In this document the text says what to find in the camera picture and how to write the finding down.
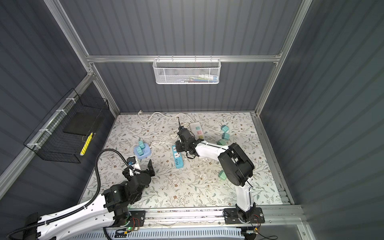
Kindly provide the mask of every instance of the teal block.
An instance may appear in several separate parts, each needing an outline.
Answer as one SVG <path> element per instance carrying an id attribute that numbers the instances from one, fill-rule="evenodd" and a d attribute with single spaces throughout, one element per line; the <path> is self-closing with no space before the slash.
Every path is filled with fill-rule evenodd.
<path id="1" fill-rule="evenodd" d="M 227 175 L 223 170 L 221 170 L 221 172 L 218 174 L 218 177 L 221 178 L 222 180 L 227 179 Z"/>
<path id="2" fill-rule="evenodd" d="M 220 139 L 219 141 L 217 141 L 217 145 L 224 146 L 226 144 L 227 144 L 227 142 L 225 142 L 223 139 Z"/>
<path id="3" fill-rule="evenodd" d="M 139 146 L 140 146 L 141 149 L 145 148 L 145 145 L 144 145 L 143 141 L 139 141 Z"/>
<path id="4" fill-rule="evenodd" d="M 223 133 L 222 139 L 229 140 L 229 134 L 228 133 Z"/>
<path id="5" fill-rule="evenodd" d="M 221 130 L 222 130 L 223 132 L 228 132 L 228 131 L 229 131 L 229 127 L 227 127 L 226 125 L 223 125 L 223 126 L 221 127 Z"/>
<path id="6" fill-rule="evenodd" d="M 143 151 L 141 150 L 141 147 L 140 147 L 140 146 L 138 146 L 138 147 L 136 148 L 136 151 L 137 151 L 137 154 L 139 154 L 140 156 L 144 154 Z"/>

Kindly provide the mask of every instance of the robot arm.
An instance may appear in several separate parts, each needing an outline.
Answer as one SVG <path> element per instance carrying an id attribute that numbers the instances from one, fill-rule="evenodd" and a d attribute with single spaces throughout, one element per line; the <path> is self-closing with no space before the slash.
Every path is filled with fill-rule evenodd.
<path id="1" fill-rule="evenodd" d="M 25 230 L 23 240 L 68 239 L 93 229 L 127 225 L 131 216 L 126 207 L 141 199 L 144 188 L 149 186 L 151 177 L 155 176 L 151 160 L 147 170 L 140 169 L 135 157 L 128 158 L 127 163 L 128 167 L 123 170 L 123 175 L 128 181 L 106 189 L 91 204 L 87 204 L 89 200 L 41 217 L 38 217 L 37 213 L 31 214 L 27 218 L 26 226 L 30 224 L 39 226 Z M 85 208 L 74 214 L 68 214 L 82 207 Z M 62 219 L 47 223 L 51 219 L 65 215 L 67 216 Z"/>
<path id="2" fill-rule="evenodd" d="M 235 185 L 239 219 L 246 223 L 250 221 L 255 203 L 251 198 L 251 185 L 247 179 L 252 177 L 255 166 L 248 156 L 236 143 L 230 146 L 220 146 L 208 143 L 203 139 L 196 140 L 183 126 L 179 126 L 180 141 L 176 142 L 177 152 L 209 157 L 218 160 L 228 180 Z"/>

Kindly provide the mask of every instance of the white mesh basket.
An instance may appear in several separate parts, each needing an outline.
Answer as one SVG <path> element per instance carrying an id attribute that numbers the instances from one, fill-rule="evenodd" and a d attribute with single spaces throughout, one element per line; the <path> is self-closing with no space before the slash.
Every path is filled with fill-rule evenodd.
<path id="1" fill-rule="evenodd" d="M 217 84 L 221 62 L 162 62 L 153 61 L 157 84 Z"/>

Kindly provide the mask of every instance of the metal profile beam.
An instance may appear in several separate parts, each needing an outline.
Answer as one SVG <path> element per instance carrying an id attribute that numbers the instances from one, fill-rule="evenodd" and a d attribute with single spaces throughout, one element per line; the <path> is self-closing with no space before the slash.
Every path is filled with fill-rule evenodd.
<path id="1" fill-rule="evenodd" d="M 257 103 L 257 106 L 255 108 L 255 112 L 257 115 L 261 113 L 263 110 L 263 107 L 265 105 L 265 102 L 271 93 L 272 87 L 275 84 L 275 81 L 281 71 L 281 68 L 287 58 L 287 55 L 292 47 L 293 41 L 296 38 L 297 33 L 299 32 L 300 26 L 303 23 L 304 17 L 308 12 L 308 9 L 312 3 L 312 0 L 302 0 L 299 10 L 297 11 L 297 14 L 295 16 L 295 19 L 292 23 L 292 26 L 288 32 L 287 38 L 285 39 L 285 42 L 283 44 L 283 47 L 281 49 L 281 57 L 280 61 L 275 65 L 275 67 L 272 69 L 272 72 L 268 78 L 268 81 L 264 87 L 264 90 L 262 92 L 262 95 L 260 97 L 259 102 Z"/>
<path id="2" fill-rule="evenodd" d="M 63 31 L 64 35 L 68 39 L 69 43 L 71 44 L 74 52 L 83 64 L 83 67 L 87 70 L 87 72 L 89 72 L 91 70 L 91 66 L 85 58 L 85 56 L 88 55 L 88 52 L 85 49 L 83 43 L 80 41 L 80 37 L 75 31 L 67 14 L 65 13 L 63 6 L 58 0 L 44 0 L 44 2 L 53 17 L 55 18 L 59 27 Z"/>
<path id="3" fill-rule="evenodd" d="M 261 55 L 261 56 L 87 56 L 90 63 L 151 63 L 154 59 L 161 61 L 177 61 L 177 62 L 208 62 L 220 61 L 224 62 L 273 62 L 280 61 L 280 55 Z"/>
<path id="4" fill-rule="evenodd" d="M 68 98 L 74 98 L 76 92 L 82 94 L 89 84 L 93 81 L 95 75 L 93 73 L 88 73 L 83 80 L 77 85 L 75 91 L 72 91 L 66 100 L 57 108 L 63 109 L 71 100 Z M 46 123 L 41 127 L 42 129 L 47 128 L 52 121 L 58 116 L 59 111 L 55 111 L 54 114 L 46 121 Z M 36 135 L 32 138 L 30 143 L 36 143 L 37 140 L 41 137 L 42 131 L 38 131 Z M 13 162 L 7 167 L 7 169 L 0 176 L 0 199 L 16 181 L 17 177 L 23 172 L 32 158 L 35 156 L 35 153 L 29 148 L 24 147 L 23 150 L 17 155 Z"/>
<path id="5" fill-rule="evenodd" d="M 271 170 L 273 179 L 275 180 L 277 189 L 279 190 L 279 192 L 283 192 L 283 194 L 281 194 L 282 200 L 283 197 L 286 196 L 289 202 L 291 204 L 294 204 L 295 202 L 293 201 L 293 197 L 288 189 L 287 182 L 285 181 L 280 165 L 273 151 L 272 145 L 269 142 L 262 120 L 260 119 L 260 116 L 255 116 L 255 113 L 252 115 L 252 120 L 255 125 L 257 135 L 259 136 L 260 143 L 263 147 L 265 158 L 268 161 L 268 165 Z"/>
<path id="6" fill-rule="evenodd" d="M 82 43 L 79 35 L 77 34 L 74 26 L 71 23 L 71 20 L 69 19 L 68 15 L 65 13 L 65 10 L 63 6 L 61 5 L 59 0 L 44 0 L 45 4 L 47 5 L 49 11 L 55 18 L 57 24 L 60 26 L 61 30 L 63 31 L 65 37 L 71 44 L 73 50 L 75 51 L 77 57 L 81 61 L 83 67 L 87 72 L 95 72 L 97 79 L 94 81 L 97 89 L 99 90 L 101 96 L 108 100 L 109 108 L 115 116 L 119 115 L 120 110 L 113 99 L 112 95 L 110 94 L 107 86 L 105 85 L 103 79 L 101 78 L 99 72 L 97 71 L 96 67 L 88 62 L 86 59 L 86 56 L 88 56 L 88 51 L 85 48 L 84 44 Z"/>
<path id="7" fill-rule="evenodd" d="M 263 225 L 298 225 L 307 223 L 300 205 L 259 205 L 263 209 Z M 169 228 L 180 227 L 245 227 L 251 224 L 225 225 L 223 209 L 230 207 L 187 207 L 145 210 L 144 227 Z"/>

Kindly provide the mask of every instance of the white power cord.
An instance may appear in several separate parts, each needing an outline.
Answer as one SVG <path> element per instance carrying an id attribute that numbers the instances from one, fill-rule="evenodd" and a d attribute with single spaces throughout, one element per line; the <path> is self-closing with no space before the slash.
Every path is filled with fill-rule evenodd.
<path id="1" fill-rule="evenodd" d="M 140 111 L 137 113 L 137 117 L 139 118 L 139 120 L 140 120 L 142 123 L 146 123 L 146 122 L 149 122 L 149 121 L 151 120 L 151 118 L 153 117 L 153 115 L 156 114 L 156 113 L 157 113 L 157 114 L 161 114 L 161 115 L 163 115 L 163 116 L 166 117 L 166 118 L 175 118 L 175 117 L 177 117 L 178 115 L 183 114 L 183 115 L 186 115 L 187 117 L 189 117 L 189 119 L 191 119 L 192 122 L 195 122 L 189 115 L 187 115 L 187 114 L 185 114 L 185 113 L 178 113 L 178 114 L 175 115 L 175 116 L 171 116 L 171 117 L 169 117 L 169 116 L 166 116 L 166 115 L 162 114 L 161 112 L 154 112 L 154 113 L 152 113 L 152 115 L 149 117 L 149 119 L 148 119 L 147 121 L 143 121 L 143 120 L 141 120 L 141 118 L 140 118 L 140 114 L 143 114 L 143 111 L 140 110 Z M 183 127 L 185 127 L 185 128 L 189 128 L 189 123 L 188 123 L 188 122 L 184 122 L 184 123 L 181 124 L 181 126 L 183 126 Z M 150 148 L 152 148 L 152 147 L 158 147 L 158 146 L 163 145 L 163 144 L 167 144 L 167 143 L 174 142 L 174 141 L 178 138 L 177 132 L 178 132 L 178 130 L 175 130 L 175 131 L 171 132 L 171 134 L 170 134 L 169 136 L 164 137 L 161 141 L 152 141 L 152 142 L 151 142 L 151 145 L 150 145 L 149 147 L 150 147 Z"/>
<path id="2" fill-rule="evenodd" d="M 166 118 L 175 118 L 175 117 L 177 117 L 178 115 L 183 114 L 183 115 L 186 115 L 187 117 L 189 117 L 189 119 L 191 119 L 192 122 L 195 122 L 189 115 L 187 115 L 187 114 L 185 114 L 185 113 L 178 113 L 176 116 L 171 116 L 171 117 L 169 117 L 169 116 L 166 116 L 166 115 L 162 114 L 161 112 L 154 112 L 154 113 L 152 113 L 152 115 L 149 117 L 149 119 L 148 119 L 147 121 L 143 121 L 143 120 L 141 120 L 141 118 L 140 118 L 140 114 L 143 114 L 143 111 L 140 110 L 140 111 L 137 113 L 137 116 L 138 116 L 138 118 L 139 118 L 139 120 L 140 120 L 141 122 L 146 123 L 146 122 L 149 122 L 149 120 L 150 120 L 150 119 L 153 117 L 153 115 L 156 114 L 156 113 L 157 113 L 157 114 L 160 114 L 160 115 L 163 115 L 163 116 L 166 117 Z"/>
<path id="3" fill-rule="evenodd" d="M 181 124 L 181 126 L 188 128 L 189 123 L 185 122 L 185 123 Z M 150 147 L 151 148 L 152 147 L 158 147 L 158 146 L 163 145 L 163 144 L 174 142 L 179 137 L 177 135 L 177 132 L 178 132 L 178 130 L 171 132 L 171 134 L 169 136 L 164 137 L 161 141 L 152 141 Z"/>

